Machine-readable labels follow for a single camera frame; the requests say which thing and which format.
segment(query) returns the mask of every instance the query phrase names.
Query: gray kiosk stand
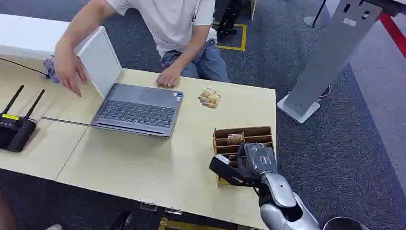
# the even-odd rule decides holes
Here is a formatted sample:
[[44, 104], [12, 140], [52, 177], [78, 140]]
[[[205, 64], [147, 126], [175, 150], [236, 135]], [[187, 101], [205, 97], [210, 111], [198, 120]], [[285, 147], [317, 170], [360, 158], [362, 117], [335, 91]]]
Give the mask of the gray kiosk stand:
[[391, 16], [406, 14], [406, 5], [400, 1], [341, 0], [306, 68], [277, 107], [297, 123], [305, 122], [320, 108], [318, 97], [333, 82], [379, 15], [382, 12]]

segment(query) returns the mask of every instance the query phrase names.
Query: black cable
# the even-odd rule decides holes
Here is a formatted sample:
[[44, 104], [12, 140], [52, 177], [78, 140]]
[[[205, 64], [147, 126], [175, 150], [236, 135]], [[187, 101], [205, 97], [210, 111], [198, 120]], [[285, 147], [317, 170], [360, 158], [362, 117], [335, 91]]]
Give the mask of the black cable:
[[17, 65], [17, 66], [21, 66], [21, 67], [24, 67], [24, 68], [30, 69], [30, 70], [35, 71], [35, 72], [38, 72], [38, 73], [42, 73], [42, 74], [44, 74], [44, 75], [45, 75], [47, 78], [49, 78], [49, 74], [43, 73], [43, 72], [38, 71], [38, 70], [36, 70], [36, 69], [32, 69], [32, 68], [30, 68], [30, 67], [23, 66], [23, 65], [21, 65], [21, 64], [19, 64], [19, 63], [17, 63], [17, 62], [10, 61], [10, 60], [3, 59], [3, 58], [0, 58], [0, 60], [3, 60], [3, 61], [8, 61], [8, 62], [10, 62], [10, 63], [12, 63], [12, 64]]

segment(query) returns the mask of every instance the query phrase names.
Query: snack package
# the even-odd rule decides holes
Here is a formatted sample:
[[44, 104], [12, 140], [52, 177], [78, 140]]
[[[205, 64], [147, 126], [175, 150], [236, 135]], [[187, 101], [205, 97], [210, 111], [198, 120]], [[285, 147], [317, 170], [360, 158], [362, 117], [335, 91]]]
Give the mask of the snack package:
[[211, 88], [206, 88], [200, 94], [198, 99], [202, 105], [215, 109], [218, 106], [218, 101], [220, 100], [220, 94]]
[[244, 141], [244, 134], [228, 134], [227, 145], [239, 145]]

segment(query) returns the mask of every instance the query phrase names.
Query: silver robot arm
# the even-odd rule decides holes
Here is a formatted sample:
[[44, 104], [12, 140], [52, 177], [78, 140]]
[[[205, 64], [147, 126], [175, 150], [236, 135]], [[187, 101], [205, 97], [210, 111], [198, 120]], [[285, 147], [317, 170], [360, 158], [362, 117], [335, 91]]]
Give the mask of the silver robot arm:
[[269, 189], [270, 197], [265, 197], [260, 213], [270, 230], [320, 230], [317, 220], [283, 176], [266, 172], [261, 175], [261, 182], [266, 185], [262, 189]]
[[277, 173], [271, 148], [260, 143], [241, 144], [238, 168], [221, 154], [212, 158], [210, 169], [232, 185], [258, 188], [262, 220], [270, 230], [320, 230], [317, 220]]

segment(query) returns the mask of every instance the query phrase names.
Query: wooden box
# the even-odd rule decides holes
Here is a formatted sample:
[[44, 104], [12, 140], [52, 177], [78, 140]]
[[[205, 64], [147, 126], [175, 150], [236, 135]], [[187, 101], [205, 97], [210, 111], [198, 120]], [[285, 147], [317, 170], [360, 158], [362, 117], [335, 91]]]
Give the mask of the wooden box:
[[[213, 147], [215, 154], [221, 154], [230, 160], [232, 167], [237, 165], [237, 151], [240, 145], [228, 145], [227, 139], [229, 134], [243, 134], [245, 143], [262, 143], [274, 149], [272, 142], [272, 133], [270, 126], [262, 127], [247, 127], [247, 128], [233, 128], [233, 129], [214, 129], [213, 134]], [[226, 180], [217, 177], [217, 184], [229, 184]]]

